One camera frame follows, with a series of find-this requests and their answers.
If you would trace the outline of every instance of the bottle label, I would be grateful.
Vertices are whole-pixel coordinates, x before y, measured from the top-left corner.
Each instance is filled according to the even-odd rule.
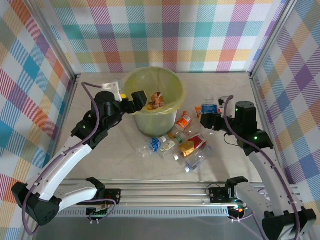
[[[191,123],[191,117],[189,117],[187,114],[183,115],[182,118],[176,122],[176,124],[183,129],[186,128],[189,123]]]
[[[161,147],[161,142],[156,137],[152,138],[148,142],[151,144],[154,152],[156,152]]]
[[[162,148],[160,148],[160,151],[162,153],[165,153],[165,152],[169,151],[170,149],[172,149],[175,145],[176,144],[174,141],[169,141],[166,145],[164,145]]]
[[[201,111],[202,111],[201,106],[195,106],[194,109],[195,109],[196,117],[199,118],[201,116]]]
[[[183,140],[182,140],[182,138],[181,138],[181,137],[176,136],[175,138],[179,141],[179,143],[180,143],[180,144],[182,144],[182,143],[183,143]]]
[[[201,108],[202,114],[217,114],[218,106],[216,104],[204,104]]]

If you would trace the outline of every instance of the white tabletop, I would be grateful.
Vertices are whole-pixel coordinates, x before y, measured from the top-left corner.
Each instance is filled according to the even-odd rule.
[[[80,82],[102,84],[114,79],[122,79],[126,73],[83,73]],[[234,95],[230,108],[235,109],[238,101],[255,103],[247,73],[178,73],[184,82],[187,96],[177,116],[184,110],[202,104],[208,86],[213,87],[214,96]],[[99,92],[89,89],[94,96]],[[91,109],[89,97],[81,85],[78,85],[58,143],[60,149],[71,135],[71,130]],[[225,182],[229,178],[244,176],[250,182],[261,182],[261,178],[239,147],[224,142],[224,132],[215,132],[207,141],[214,149],[214,155],[203,162],[198,169],[186,173],[182,161],[172,157],[160,158],[157,154],[142,159],[135,149],[149,138],[138,130],[130,114],[123,116],[122,122],[108,132],[106,137],[88,156],[86,156],[67,176],[68,179],[113,180],[162,180],[162,181],[213,181]],[[227,136],[235,144],[233,136]]]

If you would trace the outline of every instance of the trash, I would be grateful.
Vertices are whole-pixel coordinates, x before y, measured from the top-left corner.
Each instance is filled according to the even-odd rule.
[[[191,137],[187,142],[183,143],[179,147],[179,149],[183,153],[183,156],[186,158],[195,150],[204,145],[206,142],[207,140],[201,134],[198,133]]]
[[[169,138],[174,139],[176,136],[179,136],[192,122],[192,118],[187,111],[183,112],[182,117],[175,123],[170,133],[168,134]]]
[[[201,117],[202,106],[195,106],[194,109],[195,109],[196,117],[200,118]]]
[[[185,159],[184,170],[186,173],[190,171],[194,171],[199,167],[201,163],[203,163],[208,157],[210,157],[214,153],[214,150],[208,144],[202,145],[198,151],[191,154]]]
[[[129,99],[131,94],[143,90],[151,102],[154,93],[162,93],[165,105],[149,110],[144,107],[133,114],[138,129],[147,136],[166,135],[176,123],[177,110],[186,98],[184,86],[179,77],[162,67],[142,67],[127,74],[124,79],[123,93]]]
[[[215,98],[212,94],[208,94],[204,100],[204,104],[201,106],[202,114],[217,114],[218,113],[218,105],[215,104]]]
[[[154,105],[152,104],[152,101],[151,102],[148,102],[148,104],[147,105],[145,105],[145,107],[146,107],[146,109],[148,109],[148,110],[154,110],[155,108],[154,108]]]
[[[158,151],[161,148],[162,144],[167,141],[165,136],[154,137],[147,141],[143,146],[140,146],[136,151],[143,157],[147,158]]]
[[[186,140],[188,140],[188,137],[184,133],[181,133],[175,139],[170,139],[168,143],[164,144],[161,148],[159,148],[157,153],[163,159],[170,154],[178,153],[178,147]]]
[[[161,92],[156,92],[151,96],[153,109],[161,108],[165,105],[164,96]]]

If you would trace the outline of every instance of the small bottle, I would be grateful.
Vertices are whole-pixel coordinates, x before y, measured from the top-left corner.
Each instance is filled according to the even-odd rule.
[[[192,122],[192,118],[190,117],[190,113],[187,111],[183,112],[182,117],[175,123],[171,132],[168,134],[169,138],[174,139],[179,136]]]
[[[215,98],[212,94],[208,94],[204,100],[204,104],[201,106],[202,114],[217,114],[218,105],[215,103]]]
[[[162,144],[167,141],[165,136],[162,137],[154,137],[147,141],[143,146],[140,146],[136,149],[136,151],[143,157],[147,158],[151,156],[153,153],[158,151],[161,148]]]
[[[201,106],[202,114],[217,114],[218,113],[218,105],[215,104],[215,98],[212,94],[208,94],[204,100],[204,104]],[[214,131],[212,129],[207,129],[202,127],[201,129],[202,135],[213,135]]]
[[[189,173],[190,171],[197,169],[197,167],[210,157],[213,152],[214,150],[208,144],[202,145],[198,151],[186,158],[184,170]]]
[[[184,133],[181,133],[176,138],[170,139],[166,144],[162,145],[162,147],[159,148],[157,153],[161,158],[164,159],[168,155],[177,153],[179,151],[178,146],[180,146],[188,139],[189,138]]]

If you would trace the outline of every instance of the plaid backdrop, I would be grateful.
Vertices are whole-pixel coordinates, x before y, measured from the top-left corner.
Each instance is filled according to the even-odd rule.
[[[70,87],[23,0],[0,0],[0,240],[19,235],[11,187],[51,158]]]
[[[76,72],[94,73],[147,66],[247,71],[285,1],[51,0],[49,8],[37,2],[49,21],[58,18],[50,25],[62,46],[67,41],[69,47],[63,48]],[[272,6],[278,8],[275,16],[268,15]],[[260,50],[257,41],[262,41]]]
[[[285,173],[320,236],[320,0],[300,0],[255,79]]]

